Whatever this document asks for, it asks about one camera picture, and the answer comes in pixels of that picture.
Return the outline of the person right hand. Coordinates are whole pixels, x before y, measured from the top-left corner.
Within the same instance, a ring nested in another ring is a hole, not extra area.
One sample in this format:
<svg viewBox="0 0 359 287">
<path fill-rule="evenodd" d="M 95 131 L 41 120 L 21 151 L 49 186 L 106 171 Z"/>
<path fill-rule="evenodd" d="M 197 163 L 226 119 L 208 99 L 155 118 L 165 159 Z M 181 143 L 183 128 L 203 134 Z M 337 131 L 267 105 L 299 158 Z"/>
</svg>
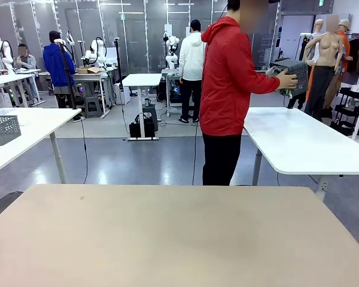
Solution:
<svg viewBox="0 0 359 287">
<path fill-rule="evenodd" d="M 277 76 L 277 79 L 279 79 L 279 86 L 278 90 L 280 89 L 294 89 L 297 86 L 298 79 L 296 74 L 287 74 L 287 71 L 284 70 L 281 73 L 279 73 Z"/>
</svg>

